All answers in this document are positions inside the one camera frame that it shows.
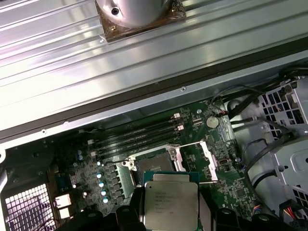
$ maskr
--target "cable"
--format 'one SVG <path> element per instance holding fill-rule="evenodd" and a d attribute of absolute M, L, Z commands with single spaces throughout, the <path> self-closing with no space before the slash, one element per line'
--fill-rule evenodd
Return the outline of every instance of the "cable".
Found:
<path fill-rule="evenodd" d="M 286 132 L 290 131 L 290 129 L 288 129 L 288 128 L 280 125 L 280 124 L 277 124 L 276 122 L 273 122 L 271 120 L 268 120 L 268 119 L 265 119 L 265 118 L 262 118 L 262 117 L 257 117 L 256 119 L 254 119 L 254 118 L 247 118 L 247 119 L 243 119 L 243 120 L 235 120 L 235 121 L 231 121 L 231 124 L 232 125 L 244 124 L 244 123 L 249 123 L 249 122 L 253 122 L 253 121 L 266 122 L 269 125 L 272 125 L 273 127 L 281 130 L 282 133 L 286 133 Z"/>
<path fill-rule="evenodd" d="M 231 121 L 231 124 L 243 124 L 243 123 L 248 123 L 248 122 L 252 122 L 254 121 L 253 118 L 247 118 L 247 119 L 242 119 L 242 120 L 234 120 L 234 121 Z"/>
<path fill-rule="evenodd" d="M 243 164 L 245 164 L 245 153 L 246 153 L 247 149 L 249 148 L 249 146 L 252 145 L 252 144 L 254 144 L 254 143 L 259 143 L 259 142 L 261 142 L 261 141 L 263 141 L 263 142 L 265 143 L 265 145 L 268 146 L 268 143 L 266 142 L 266 139 L 264 139 L 264 138 L 257 139 L 257 140 L 255 140 L 255 141 L 251 141 L 251 142 L 249 142 L 249 143 L 245 146 L 244 151 L 243 151 L 243 154 L 242 154 L 242 162 L 243 162 Z"/>
<path fill-rule="evenodd" d="M 267 178 L 267 177 L 271 177 L 271 176 L 277 177 L 277 174 L 276 174 L 276 171 L 275 171 L 275 170 L 272 170 L 271 172 L 265 173 L 265 174 L 263 174 L 262 176 L 260 176 L 260 177 L 255 181 L 255 183 L 253 184 L 253 187 L 256 188 L 256 187 L 258 186 L 258 184 L 260 184 L 260 182 L 261 182 L 262 180 L 264 180 L 264 179 Z"/>
<path fill-rule="evenodd" d="M 257 89 L 257 88 L 252 88 L 252 87 L 249 87 L 249 86 L 245 86 L 245 85 L 238 84 L 238 85 L 234 85 L 234 86 L 228 87 L 228 88 L 226 88 L 226 89 L 221 90 L 220 92 L 218 92 L 216 95 L 213 96 L 213 98 L 212 98 L 211 101 L 210 101 L 210 104 L 211 104 L 214 108 L 218 109 L 218 110 L 221 111 L 223 114 L 225 114 L 226 111 L 224 111 L 224 110 L 222 110 L 221 108 L 215 106 L 215 105 L 213 104 L 213 102 L 214 102 L 214 100 L 215 100 L 218 96 L 221 96 L 223 93 L 225 93 L 225 92 L 227 92 L 227 91 L 229 91 L 229 90 L 235 89 L 235 88 L 244 88 L 244 89 L 247 89 L 247 90 L 250 90 L 250 91 L 253 91 L 253 92 L 257 92 L 258 94 L 261 94 L 261 95 L 262 95 L 262 94 L 265 94 L 265 92 L 263 92 L 263 91 L 261 91 L 261 90 L 259 90 L 259 89 Z"/>
<path fill-rule="evenodd" d="M 257 155 L 254 156 L 254 158 L 249 162 L 249 164 L 247 165 L 245 171 L 244 171 L 244 177 L 246 179 L 246 184 L 247 187 L 250 189 L 250 191 L 255 195 L 256 199 L 258 201 L 260 201 L 260 203 L 268 210 L 270 211 L 275 217 L 278 218 L 278 216 L 275 214 L 275 212 L 273 212 L 268 206 L 267 204 L 265 204 L 262 200 L 262 198 L 260 198 L 260 196 L 257 194 L 255 188 L 252 185 L 252 182 L 249 178 L 248 172 L 249 170 L 252 168 L 252 166 L 255 165 L 256 162 L 258 162 L 263 156 L 265 156 L 268 152 L 280 147 L 281 145 L 283 145 L 285 142 L 289 141 L 291 139 L 291 133 L 287 133 L 281 136 L 280 139 L 274 141 L 273 143 L 271 143 L 270 145 L 268 145 L 267 147 L 265 147 L 261 152 L 259 152 Z"/>

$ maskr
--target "yellow wire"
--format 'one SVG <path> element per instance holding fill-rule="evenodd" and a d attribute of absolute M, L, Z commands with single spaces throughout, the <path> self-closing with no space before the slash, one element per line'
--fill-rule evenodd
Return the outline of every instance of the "yellow wire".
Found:
<path fill-rule="evenodd" d="M 291 216 L 291 215 L 286 211 L 286 209 L 284 210 L 284 212 L 285 212 L 287 215 Z"/>

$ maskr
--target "red wire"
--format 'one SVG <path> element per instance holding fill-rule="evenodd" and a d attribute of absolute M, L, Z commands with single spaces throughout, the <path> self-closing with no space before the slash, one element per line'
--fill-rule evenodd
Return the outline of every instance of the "red wire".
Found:
<path fill-rule="evenodd" d="M 290 207 L 288 207 L 287 210 L 288 210 L 288 212 L 290 213 L 291 217 L 292 217 L 293 219 L 295 219 L 295 215 L 294 215 L 292 209 L 291 209 Z"/>

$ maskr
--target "green circuit board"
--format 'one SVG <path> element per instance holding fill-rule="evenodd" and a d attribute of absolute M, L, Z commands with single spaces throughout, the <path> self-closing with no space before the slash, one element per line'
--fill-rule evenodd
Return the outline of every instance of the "green circuit board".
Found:
<path fill-rule="evenodd" d="M 215 102 L 215 106 L 223 108 L 219 101 Z M 70 167 L 74 171 L 71 180 L 87 184 L 92 192 L 90 197 L 80 199 L 80 207 L 96 204 L 106 215 L 114 206 L 129 202 L 130 194 L 136 184 L 139 184 L 136 180 L 134 182 L 135 172 L 122 165 L 122 161 L 129 156 L 146 153 L 147 150 L 153 150 L 150 154 L 155 156 L 166 152 L 164 148 L 157 150 L 157 147 L 167 144 L 186 145 L 204 140 L 218 163 L 218 182 L 201 185 L 201 191 L 207 193 L 204 197 L 211 198 L 217 207 L 232 208 L 239 215 L 250 219 L 254 197 L 245 185 L 241 166 L 235 161 L 240 153 L 237 151 L 230 121 L 227 116 L 216 116 L 218 112 L 208 100 L 204 100 L 108 130 L 96 127 L 79 131 L 84 134 L 83 138 L 78 138 L 78 142 L 70 145 L 64 142 L 66 148 L 62 147 L 60 152 L 63 155 L 63 152 L 74 150 L 74 157 L 68 164 L 71 166 L 74 162 L 75 165 Z M 212 121 L 210 126 L 207 124 L 211 116 L 218 120 L 218 125 L 215 125 L 217 121 Z M 81 161 L 77 159 L 78 150 L 84 155 Z M 200 145 L 183 147 L 180 151 L 186 170 L 199 172 L 200 182 L 211 181 L 209 161 Z M 104 166 L 97 166 L 97 161 L 104 163 Z M 96 178 L 98 172 L 103 174 L 101 179 Z M 98 182 L 102 180 L 110 199 L 107 204 L 103 203 L 100 194 L 102 188 L 98 186 Z M 118 184 L 121 185 L 120 196 Z"/>

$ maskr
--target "motherboard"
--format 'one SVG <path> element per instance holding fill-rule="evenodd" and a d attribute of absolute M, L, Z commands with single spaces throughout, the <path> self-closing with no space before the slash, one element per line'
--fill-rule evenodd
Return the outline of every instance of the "motherboard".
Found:
<path fill-rule="evenodd" d="M 79 130 L 57 142 L 56 161 L 71 181 L 62 190 L 78 192 L 78 210 L 107 215 L 129 203 L 145 183 L 144 171 L 199 172 L 204 198 L 250 219 L 254 197 L 230 121 L 219 108 L 222 102 L 204 100 L 110 129 Z"/>

